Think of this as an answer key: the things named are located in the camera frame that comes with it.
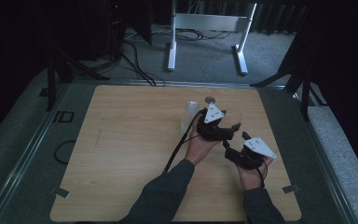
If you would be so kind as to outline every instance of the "metal stand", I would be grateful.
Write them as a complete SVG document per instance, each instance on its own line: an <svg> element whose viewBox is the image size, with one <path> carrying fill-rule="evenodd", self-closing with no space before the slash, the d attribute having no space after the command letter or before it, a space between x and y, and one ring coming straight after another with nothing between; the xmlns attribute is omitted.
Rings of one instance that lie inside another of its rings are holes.
<svg viewBox="0 0 358 224"><path fill-rule="evenodd" d="M22 6L26 12L31 11L31 13L34 15L34 19L36 20L35 29L39 31L41 36L43 36L43 48L46 54L49 56L48 111L53 107L56 101L55 71L57 71L57 74L59 75L62 82L70 83L74 79L74 75L72 74L68 63L72 64L78 69L83 70L85 73L96 79L109 79L109 77L101 76L100 74L92 71L86 65L75 60L60 48L38 1L28 0Z"/></svg>
<svg viewBox="0 0 358 224"><path fill-rule="evenodd" d="M172 0L172 41L168 60L168 70L173 71L175 69L176 29L218 30L228 32L242 32L240 44L235 46L235 50L238 57L238 62L240 64L241 73L243 75L248 74L248 68L243 56L243 48L245 46L246 38L249 34L252 19L255 14L256 5L256 3L252 4L252 12L249 17L200 15L176 13L176 0Z"/></svg>

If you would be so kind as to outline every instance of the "small white object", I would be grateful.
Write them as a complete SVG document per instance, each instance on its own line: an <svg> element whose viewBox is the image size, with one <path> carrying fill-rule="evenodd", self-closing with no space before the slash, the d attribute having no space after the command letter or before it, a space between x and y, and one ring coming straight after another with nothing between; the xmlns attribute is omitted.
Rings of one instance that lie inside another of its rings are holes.
<svg viewBox="0 0 358 224"><path fill-rule="evenodd" d="M185 115L181 122L181 135L185 134L188 126L191 123L191 120L196 116L197 112L199 112L199 103L196 101L187 101L185 107Z"/></svg>
<svg viewBox="0 0 358 224"><path fill-rule="evenodd" d="M267 146L267 144L259 136L249 140L245 140L244 144L255 153L270 157L272 159L277 159L277 155L275 155L275 153L269 148L269 146Z"/></svg>
<svg viewBox="0 0 358 224"><path fill-rule="evenodd" d="M225 113L219 110L219 108L214 105L214 103L209 103L208 111L206 112L205 116L205 123L210 123L212 121L215 121L217 119L221 119L225 116Z"/></svg>

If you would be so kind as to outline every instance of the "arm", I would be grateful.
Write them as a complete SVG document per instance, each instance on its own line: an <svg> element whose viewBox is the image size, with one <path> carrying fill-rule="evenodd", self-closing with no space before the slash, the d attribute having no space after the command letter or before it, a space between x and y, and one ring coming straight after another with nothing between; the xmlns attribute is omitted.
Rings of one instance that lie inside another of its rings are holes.
<svg viewBox="0 0 358 224"><path fill-rule="evenodd" d="M272 159L266 158L265 163L270 165ZM257 170L244 170L239 166L237 168L243 189L242 207L251 223L286 223L267 190L261 188L262 181ZM259 170L264 175L267 167L263 164Z"/></svg>
<svg viewBox="0 0 358 224"><path fill-rule="evenodd" d="M147 183L130 212L118 223L169 223L172 221L185 197L195 166L219 143L205 141L199 136L197 133L199 119L200 116L193 124L185 158L168 173Z"/></svg>
<svg viewBox="0 0 358 224"><path fill-rule="evenodd" d="M167 174L147 183L128 215L118 223L169 223L185 197L194 164L181 160Z"/></svg>

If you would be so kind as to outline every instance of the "finger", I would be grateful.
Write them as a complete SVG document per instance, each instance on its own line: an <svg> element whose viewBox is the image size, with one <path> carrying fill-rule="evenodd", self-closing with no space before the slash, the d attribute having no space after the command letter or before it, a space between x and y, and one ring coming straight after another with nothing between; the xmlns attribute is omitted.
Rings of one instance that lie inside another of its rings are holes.
<svg viewBox="0 0 358 224"><path fill-rule="evenodd" d="M271 157L266 157L266 159L264 160L267 166L269 166L273 161L274 160Z"/></svg>

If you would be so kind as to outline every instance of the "cable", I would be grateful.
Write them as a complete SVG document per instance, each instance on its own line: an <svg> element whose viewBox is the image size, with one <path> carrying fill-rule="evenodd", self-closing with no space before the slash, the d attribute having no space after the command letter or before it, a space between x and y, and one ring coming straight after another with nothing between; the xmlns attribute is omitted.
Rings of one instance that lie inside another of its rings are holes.
<svg viewBox="0 0 358 224"><path fill-rule="evenodd" d="M264 184L264 180L266 179L266 177L267 177L267 173L269 172L269 168L267 167L266 162L265 162L265 161L263 161L263 163L264 163L264 165L266 166L266 173L264 174L264 176L263 176L263 174L261 174L261 171L258 169L258 167L257 167L257 168L255 168L255 169L257 170L258 174L260 175L260 179L261 179L261 188L264 188L264 187L266 186L266 185Z"/></svg>
<svg viewBox="0 0 358 224"><path fill-rule="evenodd" d="M121 53L121 55L123 56L123 58L132 66L132 68L135 69L136 73L138 75L140 75L144 80L146 80L150 86L156 86L156 83L154 82L153 78L151 78L149 75L147 74L144 74L142 71L138 70L138 68L136 67L136 65L134 63L132 63L132 61L124 54L124 53Z"/></svg>
<svg viewBox="0 0 358 224"><path fill-rule="evenodd" d="M58 157L58 152L60 151L60 149L61 149L61 147L63 145L66 145L68 143L75 143L75 142L76 142L76 140L69 140L69 141L61 143L54 151L54 159L59 163L62 163L62 164L65 164L65 165L68 164L68 161L63 161Z"/></svg>
<svg viewBox="0 0 358 224"><path fill-rule="evenodd" d="M202 110L197 112L197 114L194 116L194 118L190 121L190 124L188 125L186 132L183 134L182 139L179 141L178 145L176 146L175 150L173 151L172 155L170 156L170 159L168 160L167 165L165 166L164 170L162 171L162 174L166 174L168 172L168 170L170 169L173 159L175 158L175 156L178 153L182 144L184 142L186 142L185 139L187 138L187 134L190 131L191 127L193 126L193 123L196 120L196 118L201 114L201 111Z"/></svg>
<svg viewBox="0 0 358 224"><path fill-rule="evenodd" d="M181 29L179 30L177 33L177 36L179 37L178 39L180 40L187 40L187 41L200 41L200 40L211 40L211 39L224 39L226 37L228 37L229 35L231 35L231 32L228 32L227 35L225 36L221 36L219 37L220 35L226 33L225 31L221 32L220 34L218 35L215 35L215 36L207 36L205 35L203 32L201 31L198 31L198 30L192 30L192 29ZM188 37L188 36L185 36L185 35L179 35L180 33L193 33L196 35L196 37Z"/></svg>
<svg viewBox="0 0 358 224"><path fill-rule="evenodd" d="M117 57L115 59L112 58L112 57L109 57L109 62L100 64L100 65L97 65L97 66L93 66L90 69L94 70L94 71L100 71L102 69L109 68L109 70L110 70L110 69L113 68L113 65L115 65L118 60L120 60L120 57Z"/></svg>
<svg viewBox="0 0 358 224"><path fill-rule="evenodd" d="M133 34L130 34L129 36L126 36L124 39L127 40L127 39L130 39L131 37L135 36L135 35L138 35L138 33L133 33Z"/></svg>
<svg viewBox="0 0 358 224"><path fill-rule="evenodd" d="M183 143L186 143L186 142L190 141L191 139L196 138L196 137L198 137L198 136L200 136L200 135L199 135L199 134L197 134L197 135L196 135L196 136L194 136L194 137L188 138L188 139L187 139L187 140L185 140L185 142L183 142Z"/></svg>
<svg viewBox="0 0 358 224"><path fill-rule="evenodd" d="M127 69L127 70L130 70L130 71L132 71L134 73L138 73L138 71L136 71L135 69L130 69L130 68L128 68L126 66L123 66L123 65L121 65L119 63L117 63L117 66L119 66L121 68L124 68L124 69ZM156 74L153 74L153 73L146 73L146 74L156 77L156 79L158 79L158 80L160 80L162 82L162 86L165 87L165 81L162 78L160 78L159 76L157 76Z"/></svg>
<svg viewBox="0 0 358 224"><path fill-rule="evenodd" d="M222 2L219 1L219 2L216 4L216 8L217 8L217 10L219 11L219 15L223 15Z"/></svg>
<svg viewBox="0 0 358 224"><path fill-rule="evenodd" d="M197 10L198 10L199 4L200 4L200 0L195 1L195 2L193 3L193 5L191 5L191 7L190 7L190 9L188 10L187 14L190 14L191 9L192 9L196 4L197 4L197 6L196 6L196 10L194 11L194 14L197 13Z"/></svg>

